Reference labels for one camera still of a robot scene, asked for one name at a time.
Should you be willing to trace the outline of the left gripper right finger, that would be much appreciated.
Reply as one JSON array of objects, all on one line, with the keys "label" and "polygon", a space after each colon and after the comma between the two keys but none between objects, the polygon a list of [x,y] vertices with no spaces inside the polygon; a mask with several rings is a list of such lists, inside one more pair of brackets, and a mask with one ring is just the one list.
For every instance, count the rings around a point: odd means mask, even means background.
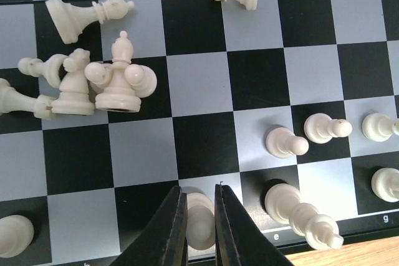
[{"label": "left gripper right finger", "polygon": [[292,265],[257,228],[228,185],[214,192],[216,265]]}]

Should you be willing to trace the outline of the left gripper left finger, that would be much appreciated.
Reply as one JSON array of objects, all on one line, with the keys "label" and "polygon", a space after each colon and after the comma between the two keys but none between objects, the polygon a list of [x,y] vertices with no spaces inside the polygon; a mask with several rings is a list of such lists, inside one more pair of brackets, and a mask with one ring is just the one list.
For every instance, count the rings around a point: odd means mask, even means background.
[{"label": "left gripper left finger", "polygon": [[112,265],[188,265],[186,194],[171,188],[140,236]]}]

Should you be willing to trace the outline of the white piece front row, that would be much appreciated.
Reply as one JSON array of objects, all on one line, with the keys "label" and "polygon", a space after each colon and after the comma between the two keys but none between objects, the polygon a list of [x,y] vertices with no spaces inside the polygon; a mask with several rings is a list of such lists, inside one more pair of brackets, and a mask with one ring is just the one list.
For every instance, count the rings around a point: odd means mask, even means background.
[{"label": "white piece front row", "polygon": [[21,215],[1,218],[1,258],[11,258],[21,254],[32,242],[34,226]]}]

